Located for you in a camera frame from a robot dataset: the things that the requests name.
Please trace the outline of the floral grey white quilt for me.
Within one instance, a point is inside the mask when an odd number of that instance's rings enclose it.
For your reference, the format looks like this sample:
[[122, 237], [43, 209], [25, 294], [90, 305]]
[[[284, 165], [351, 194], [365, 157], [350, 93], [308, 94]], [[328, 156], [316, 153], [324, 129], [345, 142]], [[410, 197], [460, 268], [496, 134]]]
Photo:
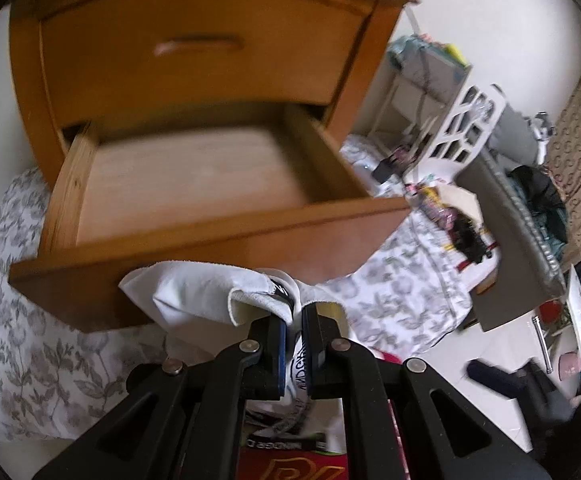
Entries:
[[[77, 285], [43, 309], [10, 284], [13, 264], [38, 252], [51, 192], [40, 170], [16, 177], [0, 205], [0, 435], [74, 439], [124, 396], [135, 365], [159, 362], [173, 338], [118, 288], [79, 323]], [[469, 314], [472, 300], [440, 231], [414, 210], [358, 270], [301, 287], [334, 299], [360, 340], [409, 358], [434, 347]]]

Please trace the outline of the wooden nightstand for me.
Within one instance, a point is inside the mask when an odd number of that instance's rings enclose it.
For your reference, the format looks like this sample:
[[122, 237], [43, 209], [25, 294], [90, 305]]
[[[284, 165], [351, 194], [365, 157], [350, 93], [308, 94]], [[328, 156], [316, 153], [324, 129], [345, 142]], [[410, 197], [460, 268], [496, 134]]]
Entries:
[[303, 103], [345, 139], [402, 10], [419, 0], [13, 0], [10, 66], [45, 180], [66, 131], [185, 105]]

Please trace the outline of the red floral cushion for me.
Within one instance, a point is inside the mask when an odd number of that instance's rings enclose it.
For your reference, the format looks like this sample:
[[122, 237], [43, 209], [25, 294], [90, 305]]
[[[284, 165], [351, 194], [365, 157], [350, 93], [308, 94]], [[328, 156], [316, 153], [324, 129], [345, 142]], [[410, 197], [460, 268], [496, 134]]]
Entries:
[[349, 477], [343, 401], [310, 398], [305, 350], [300, 341], [286, 365], [283, 398], [246, 404], [236, 477]]

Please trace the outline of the white garment with black label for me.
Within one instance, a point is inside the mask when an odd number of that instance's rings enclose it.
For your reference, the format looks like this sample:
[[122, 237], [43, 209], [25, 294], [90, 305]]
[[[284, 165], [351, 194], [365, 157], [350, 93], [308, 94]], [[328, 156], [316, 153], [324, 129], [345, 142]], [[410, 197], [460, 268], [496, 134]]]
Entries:
[[345, 453], [341, 401], [309, 398], [300, 334], [301, 311], [315, 304], [319, 314], [336, 321], [341, 335], [350, 336], [344, 308], [328, 290], [275, 269], [191, 261], [133, 270], [119, 287], [167, 332], [174, 354], [190, 362], [208, 361], [245, 340], [258, 318], [281, 318], [287, 330], [284, 394], [275, 401], [247, 403], [243, 441], [251, 448]]

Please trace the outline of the black power adapter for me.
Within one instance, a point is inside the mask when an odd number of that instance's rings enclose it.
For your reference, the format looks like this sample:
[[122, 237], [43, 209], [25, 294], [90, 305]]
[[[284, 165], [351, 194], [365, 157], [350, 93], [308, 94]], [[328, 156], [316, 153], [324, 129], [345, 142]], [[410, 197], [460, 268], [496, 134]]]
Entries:
[[395, 174], [395, 161], [391, 157], [382, 159], [372, 171], [371, 176], [378, 184], [387, 182]]

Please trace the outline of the colourful trinket pile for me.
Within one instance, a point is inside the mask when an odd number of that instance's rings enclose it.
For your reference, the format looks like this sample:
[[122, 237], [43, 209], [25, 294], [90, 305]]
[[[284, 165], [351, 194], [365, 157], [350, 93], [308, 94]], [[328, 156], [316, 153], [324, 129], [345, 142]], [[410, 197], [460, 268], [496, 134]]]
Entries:
[[498, 264], [498, 243], [486, 226], [475, 193], [428, 177], [419, 183], [407, 183], [405, 196], [414, 209], [443, 232], [443, 247], [462, 256], [460, 271], [468, 266]]

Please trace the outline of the white cutout magazine rack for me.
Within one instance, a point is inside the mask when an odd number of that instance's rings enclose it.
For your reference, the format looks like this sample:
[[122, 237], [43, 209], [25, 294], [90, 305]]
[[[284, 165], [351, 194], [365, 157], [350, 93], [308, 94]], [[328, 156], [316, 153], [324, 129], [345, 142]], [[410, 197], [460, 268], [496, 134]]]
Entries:
[[486, 145], [507, 100], [443, 44], [402, 36], [388, 44], [353, 133], [396, 161], [407, 183], [455, 180]]

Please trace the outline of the wooden drawer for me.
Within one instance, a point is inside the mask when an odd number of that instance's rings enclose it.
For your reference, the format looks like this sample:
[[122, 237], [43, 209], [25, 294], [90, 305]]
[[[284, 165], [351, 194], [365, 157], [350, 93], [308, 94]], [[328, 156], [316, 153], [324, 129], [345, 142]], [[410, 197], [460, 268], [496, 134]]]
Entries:
[[409, 214], [375, 198], [301, 107], [245, 124], [72, 142], [36, 255], [10, 284], [43, 309], [69, 286], [79, 323], [131, 271], [191, 260], [275, 268], [307, 283], [356, 271]]
[[62, 127], [188, 103], [330, 103], [363, 18], [317, 0], [93, 0], [42, 25]]

